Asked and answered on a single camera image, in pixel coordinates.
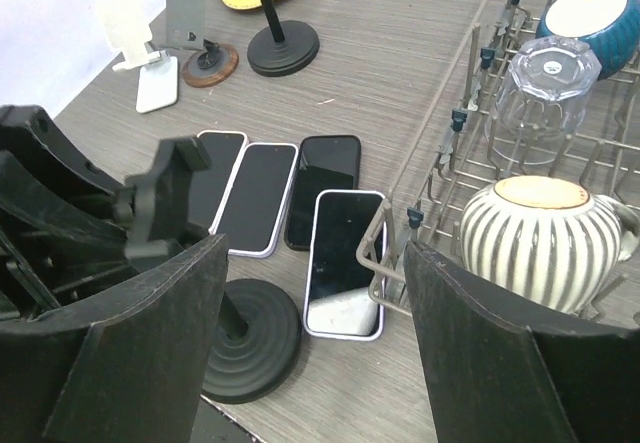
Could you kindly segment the black phone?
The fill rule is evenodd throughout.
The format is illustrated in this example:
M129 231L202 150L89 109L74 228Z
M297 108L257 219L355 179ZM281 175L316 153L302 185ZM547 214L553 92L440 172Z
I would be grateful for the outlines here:
M328 189L358 188L361 142L355 135L315 135L302 140L291 188L284 242L308 251L317 196Z

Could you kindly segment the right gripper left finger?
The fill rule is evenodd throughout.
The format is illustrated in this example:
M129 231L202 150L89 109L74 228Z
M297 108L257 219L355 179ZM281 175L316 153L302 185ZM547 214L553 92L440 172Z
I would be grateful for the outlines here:
M1 325L5 442L186 442L227 277L211 236L102 293Z

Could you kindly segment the pink case phone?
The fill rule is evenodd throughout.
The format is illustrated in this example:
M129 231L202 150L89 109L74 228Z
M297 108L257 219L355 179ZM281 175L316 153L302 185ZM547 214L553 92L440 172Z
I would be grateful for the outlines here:
M207 151L211 165L193 175L189 192L188 223L213 233L224 211L229 193L249 143L246 133L205 130L198 139Z

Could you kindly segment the black tall pole stand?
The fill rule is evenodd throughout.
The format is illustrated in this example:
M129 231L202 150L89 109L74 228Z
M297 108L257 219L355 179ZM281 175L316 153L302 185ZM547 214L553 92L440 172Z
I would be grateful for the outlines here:
M223 237L178 246L192 176L208 166L198 139L163 140L152 169L131 181L126 254L141 272L106 294L121 310L116 354L127 372L116 381L140 402L255 401L289 377L300 354L300 316L284 290L228 281Z

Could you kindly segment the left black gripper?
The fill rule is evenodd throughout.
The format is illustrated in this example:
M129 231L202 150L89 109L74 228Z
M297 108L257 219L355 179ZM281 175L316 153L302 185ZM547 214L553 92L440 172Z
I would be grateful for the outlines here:
M120 183L39 106L1 109L1 317L31 319L134 276Z

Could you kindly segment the grey stand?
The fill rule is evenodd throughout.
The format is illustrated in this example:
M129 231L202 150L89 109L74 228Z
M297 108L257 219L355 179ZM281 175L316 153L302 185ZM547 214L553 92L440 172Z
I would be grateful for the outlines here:
M182 67L182 78L194 88L215 86L236 70L239 55L228 44L205 37L205 0L166 0L165 46L193 54Z

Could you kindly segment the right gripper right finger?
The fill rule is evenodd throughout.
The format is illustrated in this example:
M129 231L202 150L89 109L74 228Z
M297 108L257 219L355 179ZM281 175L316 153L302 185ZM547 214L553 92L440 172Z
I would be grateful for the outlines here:
M404 273L442 442L635 442L639 333L533 303L431 247Z

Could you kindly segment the lavender case phone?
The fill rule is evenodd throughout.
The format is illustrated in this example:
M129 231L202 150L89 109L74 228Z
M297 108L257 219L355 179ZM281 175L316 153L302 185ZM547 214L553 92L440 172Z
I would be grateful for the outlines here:
M278 238L297 168L298 147L291 143L249 144L214 232L228 239L234 256L266 258Z

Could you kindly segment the white case phone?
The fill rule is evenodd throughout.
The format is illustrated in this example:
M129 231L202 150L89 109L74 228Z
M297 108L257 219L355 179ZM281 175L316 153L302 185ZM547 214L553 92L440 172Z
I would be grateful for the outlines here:
M322 191L316 198L303 325L319 338L369 342L384 327L384 310L369 296L374 272L356 250L384 195L378 191Z

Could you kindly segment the black round base stand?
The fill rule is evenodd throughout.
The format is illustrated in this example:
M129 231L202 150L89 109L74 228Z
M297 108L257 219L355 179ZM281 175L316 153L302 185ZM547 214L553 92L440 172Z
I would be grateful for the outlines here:
M265 77L282 77L308 66L317 56L320 40L309 24L281 22L273 0L260 0L268 27L259 31L247 48L251 68Z

